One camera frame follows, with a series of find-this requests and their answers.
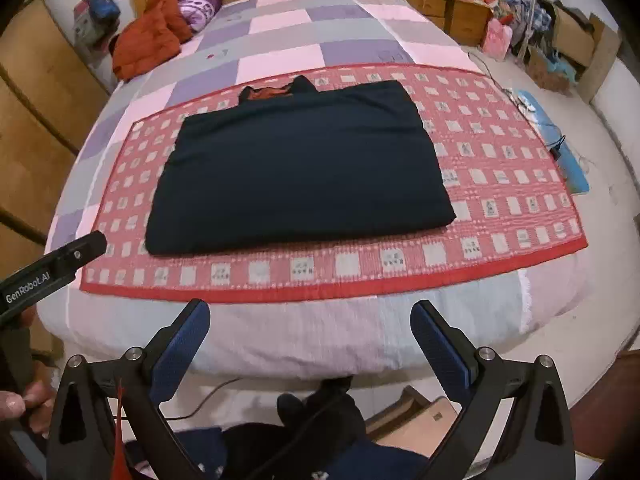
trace red patterned mat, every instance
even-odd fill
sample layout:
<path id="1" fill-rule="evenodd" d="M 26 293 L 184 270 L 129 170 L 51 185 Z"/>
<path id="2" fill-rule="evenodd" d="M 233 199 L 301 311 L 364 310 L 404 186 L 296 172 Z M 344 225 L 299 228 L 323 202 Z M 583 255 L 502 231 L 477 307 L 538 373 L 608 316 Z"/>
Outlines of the red patterned mat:
<path id="1" fill-rule="evenodd" d="M 252 86 L 282 86 L 299 73 Z M 323 90 L 397 79 L 434 142 L 457 219 L 447 228 L 342 242 L 154 258 L 144 235 L 163 165 L 191 114 L 235 106 L 245 84 L 163 110 L 133 125 L 94 228 L 108 239 L 82 290 L 218 303 L 347 298 L 419 290 L 529 267 L 587 246 L 575 206 L 544 144 L 484 76 L 419 65 L 306 72 Z"/>

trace pillow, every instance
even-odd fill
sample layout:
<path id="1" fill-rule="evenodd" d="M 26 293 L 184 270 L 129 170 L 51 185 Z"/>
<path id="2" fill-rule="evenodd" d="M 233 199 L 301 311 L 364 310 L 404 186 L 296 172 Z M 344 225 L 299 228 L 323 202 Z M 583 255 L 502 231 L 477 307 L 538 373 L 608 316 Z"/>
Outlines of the pillow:
<path id="1" fill-rule="evenodd" d="M 216 15 L 222 0 L 178 0 L 183 18 L 193 32 L 200 32 Z"/>

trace wardrobe door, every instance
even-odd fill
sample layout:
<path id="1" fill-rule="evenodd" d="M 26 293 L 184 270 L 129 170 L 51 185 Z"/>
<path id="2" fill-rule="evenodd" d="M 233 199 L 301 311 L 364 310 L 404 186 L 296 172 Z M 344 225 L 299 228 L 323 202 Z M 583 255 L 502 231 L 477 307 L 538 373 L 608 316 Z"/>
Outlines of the wardrobe door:
<path id="1" fill-rule="evenodd" d="M 38 260 L 44 247 L 0 224 L 0 280 Z"/>
<path id="2" fill-rule="evenodd" d="M 0 212 L 43 239 L 74 163 L 0 79 Z"/>
<path id="3" fill-rule="evenodd" d="M 44 123 L 79 150 L 109 96 L 43 0 L 23 7 L 0 36 L 0 65 Z"/>

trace white lace trim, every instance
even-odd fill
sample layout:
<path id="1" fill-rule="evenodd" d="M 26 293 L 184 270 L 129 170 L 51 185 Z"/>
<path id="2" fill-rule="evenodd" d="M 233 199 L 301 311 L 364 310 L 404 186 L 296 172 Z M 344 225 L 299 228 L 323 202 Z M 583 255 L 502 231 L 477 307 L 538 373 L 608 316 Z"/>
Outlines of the white lace trim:
<path id="1" fill-rule="evenodd" d="M 520 279 L 520 290 L 522 292 L 522 315 L 520 317 L 520 333 L 526 334 L 530 330 L 530 324 L 533 319 L 531 313 L 531 282 L 527 277 L 527 269 L 518 269 L 518 278 Z"/>

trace wooden cabinet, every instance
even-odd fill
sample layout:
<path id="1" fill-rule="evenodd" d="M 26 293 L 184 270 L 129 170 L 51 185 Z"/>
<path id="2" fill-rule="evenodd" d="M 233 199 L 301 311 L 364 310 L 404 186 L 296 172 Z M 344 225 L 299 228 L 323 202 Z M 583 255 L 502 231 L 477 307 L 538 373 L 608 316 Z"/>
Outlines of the wooden cabinet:
<path id="1" fill-rule="evenodd" d="M 492 11 L 487 6 L 455 0 L 449 35 L 459 44 L 471 46 L 480 44 L 491 16 Z"/>
<path id="2" fill-rule="evenodd" d="M 44 247 L 0 224 L 0 280 L 4 280 L 16 270 L 35 262 L 44 252 Z"/>
<path id="3" fill-rule="evenodd" d="M 407 0 L 409 4 L 427 18 L 444 18 L 447 0 Z"/>
<path id="4" fill-rule="evenodd" d="M 0 212 L 44 238 L 74 162 L 0 79 Z"/>
<path id="5" fill-rule="evenodd" d="M 0 36 L 0 65 L 50 130 L 79 150 L 108 94 L 43 0 L 32 0 Z"/>
<path id="6" fill-rule="evenodd" d="M 492 11 L 485 4 L 466 0 L 407 0 L 418 12 L 459 44 L 482 42 Z"/>

